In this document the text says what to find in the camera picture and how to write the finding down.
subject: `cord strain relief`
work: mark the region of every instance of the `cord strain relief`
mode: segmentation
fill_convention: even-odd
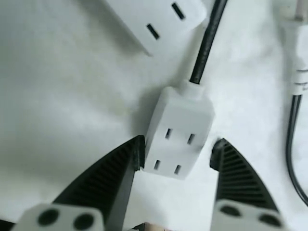
[[[191,83],[188,80],[184,80],[180,84],[179,94],[188,99],[200,100],[203,98],[204,87],[199,84]]]

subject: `extension cord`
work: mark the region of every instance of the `extension cord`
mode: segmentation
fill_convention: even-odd
[[[201,0],[102,1],[148,55],[167,49],[206,18]]]
[[[204,87],[185,80],[163,89],[146,135],[144,171],[185,179],[205,144],[214,108]]]

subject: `white plastic block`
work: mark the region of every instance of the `white plastic block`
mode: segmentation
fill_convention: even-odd
[[[287,231],[289,229],[277,211],[231,200],[219,200],[214,206],[210,231],[223,230]]]
[[[12,231],[104,231],[98,209],[40,204],[27,210]]]
[[[206,17],[200,0],[102,0],[149,55],[166,49]]]
[[[163,89],[146,136],[144,171],[184,179],[210,131],[214,109],[200,85]]]

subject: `white fabric surface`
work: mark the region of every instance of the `white fabric surface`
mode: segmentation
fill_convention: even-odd
[[[148,57],[99,0],[0,1],[0,218],[51,202],[103,154],[145,134],[160,90],[190,76],[203,30]],[[138,172],[125,228],[209,230],[217,173],[208,163],[220,136],[255,168],[288,225],[306,230],[308,208],[284,165],[291,96],[269,0],[229,0],[202,84],[216,119],[201,157],[186,181]],[[308,192],[307,113],[304,97],[294,162]]]

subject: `ribbed black plastic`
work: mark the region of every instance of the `ribbed black plastic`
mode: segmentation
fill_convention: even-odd
[[[54,203],[99,209],[106,231],[121,231],[135,171],[144,167],[144,136],[111,151],[75,179]]]
[[[278,211],[259,176],[225,139],[214,145],[210,166],[219,171],[217,200],[228,199]]]

